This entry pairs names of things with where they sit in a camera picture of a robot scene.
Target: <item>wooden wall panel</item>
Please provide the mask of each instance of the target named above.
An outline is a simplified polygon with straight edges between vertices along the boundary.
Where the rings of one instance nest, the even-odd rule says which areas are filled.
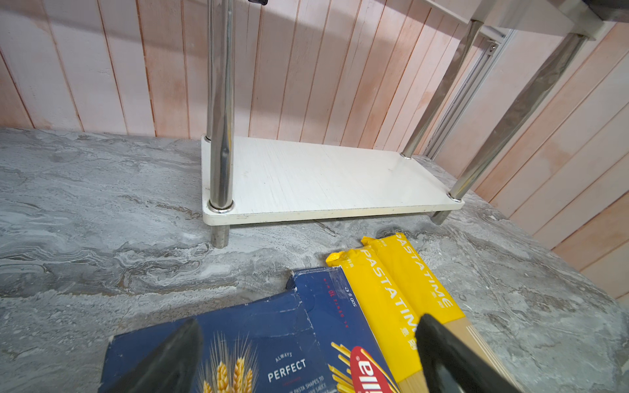
[[[208,123],[208,5],[183,0],[184,53],[190,139],[200,140]]]
[[[537,232],[629,152],[627,124],[629,105],[537,189],[511,219],[528,233]]]
[[[34,127],[82,131],[40,0],[1,0],[0,50]]]
[[[629,240],[629,194],[601,211],[553,251],[581,270]]]
[[[521,137],[514,137],[515,143],[505,150],[504,158],[497,159],[496,170],[487,170],[486,179],[478,182],[476,193],[490,201],[504,185],[522,168],[526,161],[539,149],[548,137],[570,116],[573,110],[605,78],[612,68],[629,50],[629,24],[618,23],[600,42],[587,42],[579,56],[589,57],[585,61],[575,58],[571,68],[565,72],[555,86],[558,92],[541,105],[539,116],[532,116],[530,126],[524,125]]]
[[[334,98],[330,121],[323,139],[323,143],[326,145],[341,144],[383,10],[384,4],[378,0],[362,0],[360,4],[352,40],[347,50],[337,94]]]
[[[426,101],[424,94],[426,92],[426,88],[428,87],[428,83],[430,83],[432,75],[441,63],[443,54],[448,48],[457,25],[458,23],[449,17],[441,19],[439,27],[431,38],[430,46],[426,51],[423,61],[421,62],[417,73],[413,76],[413,81],[406,97],[404,98],[404,102],[401,105],[399,113],[395,115],[395,120],[392,124],[387,142],[384,145],[384,150],[398,150],[418,106],[422,104],[423,101]]]
[[[109,56],[129,135],[155,136],[135,0],[99,0]]]
[[[404,137],[402,137],[402,140],[400,141],[400,144],[398,146],[399,152],[404,150],[404,147],[408,143],[408,140],[411,138],[411,135],[413,134],[415,128],[417,127],[417,124],[419,124],[421,116],[426,111],[426,108],[428,107],[428,103],[432,99],[433,95],[435,95],[435,91],[437,91],[437,87],[439,87],[439,83],[441,83],[443,76],[445,75],[445,71],[448,69],[448,66],[450,65],[450,61],[452,60],[454,53],[457,51],[457,47],[459,46],[461,38],[463,38],[463,35],[465,34],[466,30],[467,30],[466,26],[462,26],[462,25],[457,26],[457,29],[455,30],[454,35],[450,39],[450,42],[448,43],[448,46],[446,47],[443,53],[443,56],[441,57],[439,61],[439,65],[437,65],[435,72],[430,77],[430,81],[428,82],[428,85],[426,86],[426,91],[421,96],[420,103],[419,105],[417,105],[417,109],[415,109],[415,113],[413,114],[413,117],[411,118],[411,122],[406,127],[406,132],[404,133]],[[429,137],[428,133],[424,134],[416,150],[419,149],[420,146],[423,146],[424,142],[426,141],[428,137]]]
[[[48,25],[51,16],[48,56],[53,51],[58,58],[62,77],[47,82],[69,82],[76,128],[84,118],[87,131],[200,138],[207,122],[207,0],[77,1],[27,0],[18,10],[32,25]],[[39,4],[39,14],[31,3]],[[234,18],[235,134],[241,136],[380,149],[389,141],[396,150],[458,41],[452,39],[458,22],[423,0],[288,0],[264,7],[235,0]],[[7,45],[10,69],[15,50]],[[21,64],[25,56],[17,56]],[[19,92],[22,79],[14,79]],[[23,98],[26,109],[45,96]],[[40,112],[50,111],[50,102]]]
[[[6,127],[32,128],[33,123],[6,68],[2,53],[0,60],[0,124]]]
[[[155,134],[189,138],[181,0],[138,0]]]
[[[299,141],[330,0],[301,0],[282,96],[277,139]]]
[[[361,0],[331,0],[301,141],[323,143]]]
[[[516,31],[476,92],[436,163],[458,177],[561,37]]]
[[[445,116],[448,108],[452,104],[452,101],[456,98],[458,91],[463,86],[463,83],[465,82],[469,74],[472,72],[472,70],[474,69],[474,66],[480,60],[481,56],[483,56],[483,53],[488,46],[489,46],[489,40],[485,39],[482,36],[477,38],[476,42],[474,43],[474,47],[470,49],[469,55],[467,56],[465,62],[461,66],[461,71],[459,72],[457,78],[455,79],[453,86],[450,88],[450,92],[447,94],[446,98],[443,100],[441,107],[437,111],[437,115],[435,115],[435,117],[433,118],[433,121],[428,126],[426,135],[421,139],[420,144],[415,149],[414,154],[424,154],[424,151],[428,147],[430,140],[435,135],[435,132],[437,131],[437,128],[440,125],[441,120]]]
[[[551,249],[629,191],[629,154],[607,170],[534,235]]]
[[[472,190],[476,191],[479,185],[485,180],[485,178],[487,178],[487,176],[498,166],[498,163],[511,150],[513,145],[524,135],[528,127],[535,121],[535,119],[537,119],[537,117],[540,115],[540,113],[542,113],[546,105],[548,105],[549,102],[552,101],[552,99],[557,95],[557,93],[561,90],[561,88],[563,88],[565,83],[568,80],[570,80],[572,75],[574,75],[574,73],[577,70],[579,70],[581,65],[586,61],[586,59],[588,59],[592,51],[596,49],[596,47],[600,43],[600,40],[602,40],[605,37],[605,35],[609,33],[610,29],[612,29],[612,27],[614,27],[615,24],[616,24],[615,22],[604,22],[603,27],[601,29],[601,36],[599,37],[599,40],[587,41],[585,44],[583,44],[579,52],[574,57],[574,60],[570,63],[568,68],[565,70],[564,74],[561,76],[561,78],[559,78],[559,80],[557,81],[555,86],[550,90],[548,95],[546,95],[546,98],[542,100],[541,104],[537,107],[537,109],[533,111],[533,114],[524,122],[522,127],[516,132],[515,136],[509,142],[507,142],[504,149],[502,149],[496,156],[496,159],[493,160],[489,164],[489,166],[487,167],[487,170],[479,176],[478,181],[472,185]]]
[[[629,292],[629,242],[611,251],[581,271],[611,297]]]
[[[382,83],[377,90],[374,102],[369,106],[369,117],[360,137],[359,147],[374,148],[380,129],[387,114],[404,70],[413,54],[420,33],[426,23],[430,7],[421,1],[413,1],[408,11],[404,26],[393,48],[391,60],[387,65]]]
[[[255,58],[258,52],[261,5],[247,0],[234,2],[234,134],[249,135]]]
[[[629,56],[605,77],[491,203],[511,216],[629,102]]]
[[[262,8],[249,136],[277,139],[299,0]]]
[[[415,47],[413,48],[413,52],[411,53],[408,63],[404,68],[402,78],[395,90],[393,99],[388,105],[388,108],[386,108],[384,120],[382,121],[380,130],[378,131],[378,137],[374,143],[375,149],[383,150],[387,146],[389,137],[391,137],[393,124],[395,124],[395,121],[398,118],[399,111],[404,104],[404,100],[406,100],[406,97],[408,96],[411,85],[413,84],[424,59],[426,58],[426,53],[430,48],[430,44],[432,43],[442,20],[443,14],[441,12],[431,9],[430,13],[428,13],[428,18],[422,26],[421,33],[415,43]],[[389,146],[399,145],[399,140],[401,138],[402,135],[399,135],[397,143],[393,140]]]
[[[341,139],[341,146],[358,147],[359,145],[369,112],[391,59],[395,47],[393,43],[397,42],[400,36],[412,2],[411,0],[389,0],[387,3],[378,23],[374,42],[369,50],[365,69],[356,90],[356,96]],[[368,145],[365,147],[372,148],[373,143],[368,143]]]
[[[126,134],[118,86],[96,0],[43,0],[86,132]]]

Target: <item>chrome pole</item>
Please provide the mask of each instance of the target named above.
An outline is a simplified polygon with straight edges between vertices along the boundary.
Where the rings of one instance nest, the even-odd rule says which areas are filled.
[[[439,87],[437,87],[437,90],[430,99],[426,110],[424,111],[423,115],[421,115],[420,122],[417,124],[417,127],[415,127],[415,130],[413,131],[411,138],[406,143],[404,150],[402,150],[401,154],[404,158],[411,158],[413,156],[413,153],[415,152],[415,149],[417,149],[417,146],[420,144],[421,139],[428,129],[428,126],[430,126],[430,122],[437,114],[437,111],[443,103],[445,96],[447,96],[448,91],[450,91],[450,88],[452,87],[452,84],[454,83],[454,80],[456,79],[457,74],[459,73],[459,70],[463,65],[463,61],[465,60],[470,48],[474,44],[474,40],[476,39],[476,36],[478,35],[478,32],[482,26],[483,22],[475,20],[470,21],[470,23],[467,25],[467,34],[459,42],[457,51],[454,53],[454,57],[452,57],[450,65],[445,71],[445,75],[441,79],[441,83],[439,83]]]
[[[460,201],[463,198],[472,184],[478,180],[483,171],[543,101],[587,39],[584,35],[569,33],[561,41],[507,109],[481,149],[454,184],[448,193],[452,200]],[[431,219],[435,224],[441,225],[449,214],[450,211],[438,211]]]
[[[209,0],[208,22],[209,208],[225,213],[233,209],[233,0]],[[229,231],[229,225],[213,226],[213,246],[227,246]]]

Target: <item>red logo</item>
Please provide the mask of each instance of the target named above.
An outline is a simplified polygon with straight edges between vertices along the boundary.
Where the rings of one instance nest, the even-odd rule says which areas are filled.
[[[380,367],[359,346],[355,346],[350,355],[350,369],[356,393],[391,393],[389,382]]]

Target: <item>gray marble surface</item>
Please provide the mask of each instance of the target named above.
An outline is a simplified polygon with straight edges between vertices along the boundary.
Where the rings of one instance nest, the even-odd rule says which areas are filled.
[[[526,390],[629,392],[629,316],[476,195],[442,226],[245,225],[215,250],[200,154],[197,141],[0,130],[1,392],[94,392],[111,336],[276,294],[291,269],[396,231]]]

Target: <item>white shelf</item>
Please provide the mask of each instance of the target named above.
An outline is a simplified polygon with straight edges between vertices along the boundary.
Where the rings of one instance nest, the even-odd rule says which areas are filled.
[[[203,221],[274,223],[458,210],[463,202],[415,160],[396,152],[234,138],[229,213],[208,208],[210,142],[202,139]]]

